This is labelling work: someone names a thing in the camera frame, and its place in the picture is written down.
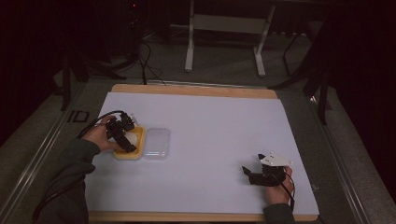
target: dark background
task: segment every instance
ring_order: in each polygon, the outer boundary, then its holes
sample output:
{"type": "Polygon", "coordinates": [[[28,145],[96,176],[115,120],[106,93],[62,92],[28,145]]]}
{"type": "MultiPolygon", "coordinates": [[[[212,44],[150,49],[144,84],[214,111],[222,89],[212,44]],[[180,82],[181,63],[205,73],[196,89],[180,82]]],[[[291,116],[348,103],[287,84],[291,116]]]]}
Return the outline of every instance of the dark background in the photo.
{"type": "MultiPolygon", "coordinates": [[[[196,2],[197,11],[210,12],[213,7],[213,1],[196,2]]],[[[229,5],[227,10],[217,12],[262,16],[255,1],[243,2],[244,7],[237,1],[232,4],[219,1],[219,4],[229,5]]],[[[150,3],[148,23],[165,38],[169,36],[168,24],[188,24],[188,1],[151,0],[150,3]]],[[[395,200],[396,182],[392,170],[396,159],[396,7],[390,1],[342,3],[349,7],[332,11],[332,19],[327,21],[328,30],[318,37],[319,47],[315,52],[326,54],[324,58],[332,62],[331,85],[337,89],[341,103],[395,200]]],[[[134,43],[126,43],[125,47],[120,43],[131,19],[122,1],[117,5],[109,5],[105,0],[24,0],[0,4],[0,20],[6,24],[0,42],[1,145],[57,90],[52,77],[62,68],[66,38],[72,39],[77,49],[103,61],[108,60],[110,53],[125,54],[135,48],[134,43]]],[[[272,31],[295,32],[292,11],[303,10],[296,8],[299,7],[278,8],[272,31]]],[[[323,15],[327,14],[319,13],[315,17],[322,20],[323,15]]]]}

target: wooden edge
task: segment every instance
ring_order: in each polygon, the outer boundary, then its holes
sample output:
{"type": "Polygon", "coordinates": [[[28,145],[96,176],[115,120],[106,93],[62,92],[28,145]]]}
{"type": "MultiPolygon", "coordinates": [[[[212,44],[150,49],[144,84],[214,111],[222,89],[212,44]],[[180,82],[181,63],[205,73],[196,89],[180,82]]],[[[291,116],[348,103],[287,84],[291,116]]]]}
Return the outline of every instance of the wooden edge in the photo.
{"type": "MultiPolygon", "coordinates": [[[[264,221],[264,214],[211,214],[211,213],[150,213],[150,212],[90,212],[90,221],[206,221],[235,222],[264,221]]],[[[318,215],[297,215],[296,221],[315,221],[318,215]]]]}
{"type": "Polygon", "coordinates": [[[159,86],[159,85],[130,85],[116,84],[112,92],[133,92],[151,94],[176,94],[176,95],[199,95],[199,96],[223,96],[238,98],[277,99],[275,91],[248,89],[248,88],[224,88],[224,87],[193,87],[193,86],[159,86]]]}

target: metal frame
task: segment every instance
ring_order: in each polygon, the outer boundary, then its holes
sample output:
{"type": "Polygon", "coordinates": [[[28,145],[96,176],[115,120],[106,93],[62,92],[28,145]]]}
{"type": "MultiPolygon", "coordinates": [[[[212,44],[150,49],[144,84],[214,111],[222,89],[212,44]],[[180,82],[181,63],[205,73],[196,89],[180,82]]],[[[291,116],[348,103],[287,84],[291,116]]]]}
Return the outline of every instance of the metal frame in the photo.
{"type": "MultiPolygon", "coordinates": [[[[210,86],[216,87],[217,86],[217,87],[228,87],[228,88],[246,87],[246,88],[253,88],[253,89],[260,88],[260,87],[251,87],[251,86],[218,85],[218,84],[191,83],[191,82],[168,82],[168,83],[171,85],[182,85],[182,86],[208,86],[208,87],[210,87],[210,86]]],[[[156,85],[156,84],[162,84],[162,83],[153,81],[151,84],[156,85]]],[[[85,88],[85,84],[80,84],[79,86],[77,86],[76,87],[77,90],[75,90],[75,92],[77,93],[76,95],[79,95],[80,93],[82,93],[84,88],[85,88]]],[[[40,149],[37,151],[35,156],[32,158],[32,160],[26,166],[25,170],[22,172],[19,180],[17,181],[17,184],[15,185],[14,189],[7,197],[6,203],[3,205],[3,207],[0,210],[0,223],[1,224],[6,224],[11,220],[15,210],[17,209],[18,205],[21,203],[21,200],[23,199],[23,197],[26,194],[27,190],[29,189],[30,185],[34,181],[35,176],[38,173],[43,161],[46,159],[48,153],[51,151],[51,147],[53,146],[54,142],[56,141],[58,134],[66,121],[66,115],[69,114],[71,107],[76,102],[76,100],[77,100],[77,97],[72,98],[72,101],[71,101],[71,104],[69,105],[69,107],[67,107],[67,109],[58,118],[57,122],[55,122],[54,125],[51,127],[48,135],[46,136],[43,143],[41,144],[40,149]]],[[[313,104],[308,98],[307,98],[307,103],[309,104],[309,108],[311,109],[311,112],[312,112],[314,118],[317,118],[317,120],[318,120],[318,117],[316,116],[317,105],[313,104]]],[[[339,149],[334,144],[332,137],[331,137],[329,131],[326,129],[326,127],[319,124],[319,120],[318,120],[318,126],[320,126],[319,129],[322,131],[323,137],[324,137],[325,141],[327,142],[327,146],[329,147],[332,163],[334,164],[334,167],[335,167],[335,172],[337,173],[337,175],[340,179],[340,184],[344,190],[346,199],[349,202],[352,213],[354,214],[358,223],[361,223],[361,224],[370,223],[370,219],[368,218],[367,212],[363,208],[359,194],[355,190],[353,183],[351,181],[350,175],[347,172],[346,165],[341,160],[339,149]]]]}
{"type": "Polygon", "coordinates": [[[265,69],[262,62],[262,47],[268,30],[271,25],[276,7],[271,6],[266,20],[248,19],[236,17],[209,16],[194,14],[194,0],[190,0],[190,25],[189,25],[189,45],[187,47],[186,72],[192,71],[192,61],[194,54],[194,29],[214,30],[225,32],[238,32],[247,34],[259,34],[261,39],[259,44],[253,48],[254,58],[256,61],[257,72],[260,77],[265,76],[265,69]]]}

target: hand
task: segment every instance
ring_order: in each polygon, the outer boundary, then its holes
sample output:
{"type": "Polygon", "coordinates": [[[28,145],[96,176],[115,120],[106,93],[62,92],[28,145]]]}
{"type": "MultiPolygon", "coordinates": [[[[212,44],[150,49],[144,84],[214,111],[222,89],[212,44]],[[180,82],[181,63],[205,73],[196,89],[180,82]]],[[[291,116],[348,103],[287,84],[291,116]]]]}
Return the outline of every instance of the hand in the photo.
{"type": "Polygon", "coordinates": [[[104,117],[98,125],[92,127],[87,133],[85,133],[84,136],[82,136],[82,139],[95,143],[97,146],[99,146],[101,151],[111,148],[118,148],[119,145],[117,143],[108,141],[106,135],[106,124],[109,120],[114,118],[114,116],[104,117]]]}
{"type": "MultiPolygon", "coordinates": [[[[285,171],[288,175],[286,175],[286,179],[282,183],[285,185],[288,191],[292,193],[294,191],[294,187],[290,180],[292,170],[289,168],[289,166],[286,166],[285,171]]],[[[275,187],[265,187],[264,194],[269,204],[289,203],[290,196],[280,185],[275,187]]]]}

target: person's right hand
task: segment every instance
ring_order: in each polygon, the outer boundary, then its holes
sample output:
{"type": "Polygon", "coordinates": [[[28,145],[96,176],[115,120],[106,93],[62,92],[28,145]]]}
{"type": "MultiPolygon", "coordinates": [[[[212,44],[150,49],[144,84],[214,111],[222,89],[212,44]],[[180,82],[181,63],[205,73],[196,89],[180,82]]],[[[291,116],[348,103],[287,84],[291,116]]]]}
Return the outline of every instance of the person's right hand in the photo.
{"type": "MultiPolygon", "coordinates": [[[[286,179],[282,183],[285,185],[288,191],[292,193],[294,191],[294,187],[290,180],[292,170],[289,168],[289,166],[286,166],[285,171],[288,175],[286,175],[286,179]]],[[[275,187],[265,187],[264,194],[269,204],[289,203],[290,200],[289,194],[280,185],[275,187]]]]}

